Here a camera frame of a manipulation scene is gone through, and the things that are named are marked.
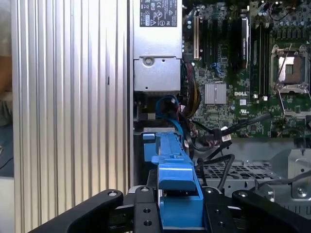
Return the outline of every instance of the regulatory symbols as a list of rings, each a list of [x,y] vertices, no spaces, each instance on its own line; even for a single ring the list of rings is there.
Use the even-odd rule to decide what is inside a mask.
[[[156,16],[157,16],[158,18],[161,18],[161,17],[163,16],[163,14],[162,14],[162,12],[158,11],[158,12],[156,13]]]
[[[156,24],[156,22],[154,21],[154,20],[150,20],[150,26],[153,26],[153,25],[155,25]]]

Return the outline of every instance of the green circuit board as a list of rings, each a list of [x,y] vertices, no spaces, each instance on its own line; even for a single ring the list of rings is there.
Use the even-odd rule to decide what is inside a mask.
[[[217,60],[208,63],[202,62],[200,58],[192,63],[195,68],[196,82],[199,84],[202,96],[202,102],[194,119],[209,128],[221,128],[269,112],[274,116],[272,121],[253,124],[233,134],[232,137],[297,136],[292,131],[281,134],[284,129],[289,128],[298,129],[308,136],[310,133],[306,127],[307,117],[301,117],[300,113],[310,112],[311,115],[310,96],[308,93],[297,94],[293,92],[279,95],[275,86],[278,83],[277,79],[280,78],[278,77],[280,60],[275,60],[271,54],[275,45],[279,49],[288,50],[289,48],[301,48],[303,46],[305,57],[298,61],[298,65],[302,68],[298,74],[294,73],[291,77],[293,79],[299,78],[298,82],[306,78],[303,81],[310,84],[310,35],[307,26],[310,22],[311,3],[300,5],[295,12],[288,14],[280,21],[275,21],[269,15],[261,15],[259,5],[258,1],[251,2],[248,9],[249,59],[247,68],[238,72],[232,70],[229,55],[231,50],[229,41],[232,34],[222,35],[224,20],[230,28],[232,20],[238,15],[235,8],[232,6],[228,8],[225,3],[217,3],[204,6],[203,9],[199,10],[198,15],[201,19],[207,20],[209,25],[217,21]],[[261,29],[268,30],[265,32],[267,34],[265,42],[262,42],[258,33]],[[185,54],[191,54],[192,50],[192,42],[186,41]],[[211,63],[219,64],[219,72],[211,68]],[[292,72],[291,69],[294,65],[286,65],[286,69],[288,69],[286,72]],[[226,104],[205,103],[206,84],[208,83],[226,84]],[[284,111],[297,113],[298,117],[289,116]],[[198,134],[203,133],[198,128],[195,130]]]

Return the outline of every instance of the chip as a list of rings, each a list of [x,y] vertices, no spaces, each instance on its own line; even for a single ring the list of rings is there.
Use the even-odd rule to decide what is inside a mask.
[[[199,70],[199,76],[204,77],[205,76],[205,70]]]
[[[257,127],[256,125],[250,125],[250,131],[256,131]]]

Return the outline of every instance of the ram slot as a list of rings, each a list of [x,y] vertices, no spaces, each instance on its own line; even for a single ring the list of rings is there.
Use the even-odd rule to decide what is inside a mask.
[[[250,66],[250,91],[254,98],[258,97],[259,89],[258,89],[258,35],[257,30],[252,28],[251,32],[251,66]]]
[[[208,47],[208,20],[203,20],[203,23],[200,24],[200,32],[201,32],[201,42],[200,49],[202,49],[201,57],[203,64],[209,62],[209,47]]]
[[[259,94],[268,96],[269,92],[269,34],[267,29],[260,24],[258,28],[259,35],[259,53],[258,53],[258,79],[259,79]]]
[[[218,21],[217,20],[213,20],[212,23],[212,62],[217,62],[217,58],[218,58]]]
[[[200,59],[200,18],[193,17],[193,58],[194,60]]]

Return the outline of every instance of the screw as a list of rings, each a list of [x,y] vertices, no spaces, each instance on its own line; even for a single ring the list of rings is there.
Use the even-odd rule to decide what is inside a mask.
[[[115,192],[115,191],[112,191],[112,192],[108,193],[108,195],[109,195],[110,197],[114,197],[116,194],[117,194],[117,192]]]
[[[303,198],[307,195],[303,188],[298,188],[298,194],[301,195]]]
[[[143,188],[141,189],[141,191],[142,191],[142,192],[148,192],[148,191],[149,191],[149,188],[143,187]]]
[[[146,58],[145,63],[146,63],[147,65],[151,65],[151,63],[152,63],[151,58]]]
[[[214,190],[212,189],[212,188],[207,188],[207,189],[205,189],[208,193],[212,193],[212,192],[214,192]]]
[[[238,194],[239,194],[241,197],[243,197],[243,198],[245,198],[245,197],[248,196],[247,193],[245,193],[245,192],[239,192]]]

